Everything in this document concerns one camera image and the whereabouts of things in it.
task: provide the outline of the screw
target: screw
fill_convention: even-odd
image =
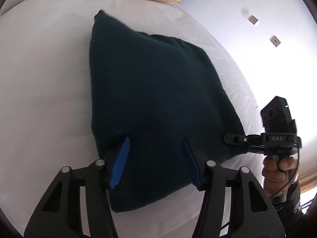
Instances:
[[[241,171],[244,172],[245,174],[250,172],[250,169],[247,168],[246,166],[241,167]]]
[[[95,163],[97,166],[103,166],[105,164],[105,161],[102,159],[98,159]]]
[[[206,164],[207,164],[207,166],[213,167],[216,165],[216,162],[214,162],[212,160],[208,160]]]
[[[61,169],[61,172],[62,173],[68,173],[70,171],[70,167],[69,166],[64,166],[62,169]]]

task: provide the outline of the wall outlet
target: wall outlet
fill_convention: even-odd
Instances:
[[[273,43],[273,45],[275,45],[275,47],[277,47],[281,43],[281,41],[279,41],[276,36],[271,37],[270,41]]]
[[[258,20],[256,17],[254,17],[253,15],[251,15],[248,20],[249,20],[253,25],[256,25],[256,24],[259,22],[259,20]]]

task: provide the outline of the white bed sheet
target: white bed sheet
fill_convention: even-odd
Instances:
[[[90,128],[88,52],[100,9],[136,31],[177,37],[203,48],[245,132],[262,131],[256,100],[238,66],[178,5],[24,0],[0,17],[0,207],[21,234],[61,167],[86,167],[98,158]],[[248,166],[262,182],[262,160],[248,153],[223,166]],[[190,238],[202,198],[203,193],[189,185],[138,210],[113,213],[119,237]]]

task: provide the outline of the sleeve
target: sleeve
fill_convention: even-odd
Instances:
[[[286,237],[291,237],[295,227],[302,221],[304,214],[300,210],[301,190],[298,181],[287,192],[287,200],[284,203],[273,204],[282,221]]]

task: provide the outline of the black handle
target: black handle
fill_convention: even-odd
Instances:
[[[282,171],[282,170],[280,170],[280,168],[279,168],[279,163],[280,163],[280,161],[281,161],[283,158],[285,158],[285,157],[279,157],[279,156],[277,156],[277,155],[273,155],[273,156],[272,156],[272,159],[273,159],[273,160],[276,162],[276,164],[277,164],[277,170],[285,174],[285,181],[288,182],[288,181],[289,181],[289,171]],[[287,190],[285,190],[285,191],[282,193],[281,196],[278,196],[278,197],[270,197],[270,199],[271,199],[271,202],[272,202],[272,203],[275,203],[275,204],[286,202],[286,199],[287,199]]]

